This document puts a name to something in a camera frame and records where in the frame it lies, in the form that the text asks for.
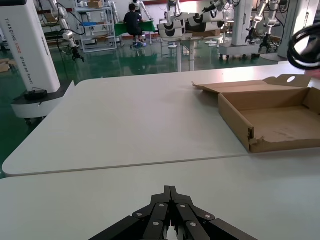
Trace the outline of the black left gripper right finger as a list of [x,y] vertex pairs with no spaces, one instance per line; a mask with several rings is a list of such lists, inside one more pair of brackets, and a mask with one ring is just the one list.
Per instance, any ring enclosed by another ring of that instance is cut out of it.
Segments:
[[171,225],[179,240],[209,240],[207,224],[215,219],[209,213],[196,207],[190,196],[179,194],[175,186],[170,187]]

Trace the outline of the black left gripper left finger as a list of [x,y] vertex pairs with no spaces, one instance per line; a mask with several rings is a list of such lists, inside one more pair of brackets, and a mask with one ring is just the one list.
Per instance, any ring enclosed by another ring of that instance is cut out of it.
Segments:
[[132,216],[139,220],[141,240],[166,240],[170,226],[170,186],[164,192],[151,196],[150,204],[135,211]]

